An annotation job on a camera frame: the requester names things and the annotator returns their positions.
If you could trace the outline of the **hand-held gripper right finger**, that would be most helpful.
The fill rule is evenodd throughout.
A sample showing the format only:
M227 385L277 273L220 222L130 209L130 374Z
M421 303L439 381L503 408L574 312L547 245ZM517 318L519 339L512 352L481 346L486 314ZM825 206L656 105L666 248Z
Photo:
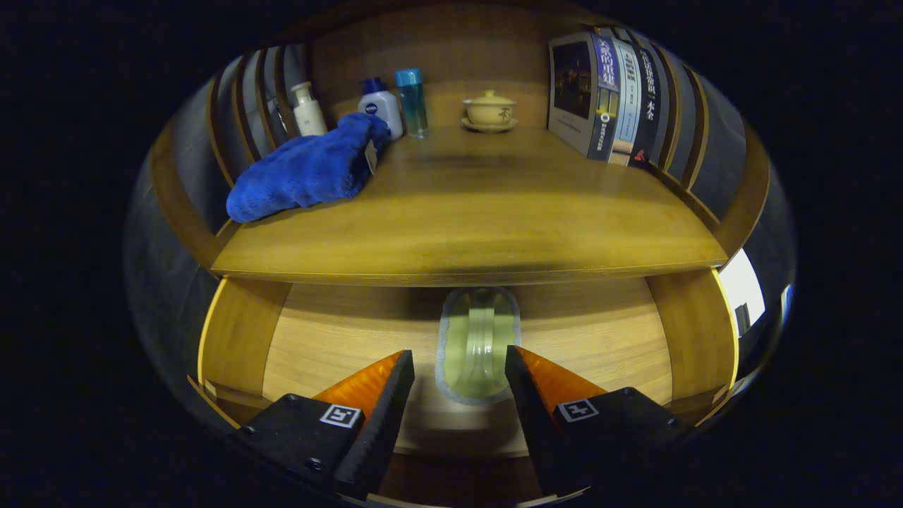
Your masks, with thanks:
M640 390L600 388L522 346L507 347L505 374L545 494L623 498L690 440L690 425Z

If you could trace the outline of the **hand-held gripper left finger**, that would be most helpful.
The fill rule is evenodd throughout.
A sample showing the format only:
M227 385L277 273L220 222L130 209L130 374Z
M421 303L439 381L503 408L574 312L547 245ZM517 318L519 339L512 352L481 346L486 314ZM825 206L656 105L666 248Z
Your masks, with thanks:
M363 502L393 457L413 382L412 351L397 351L313 397L281 396L228 442L304 488Z

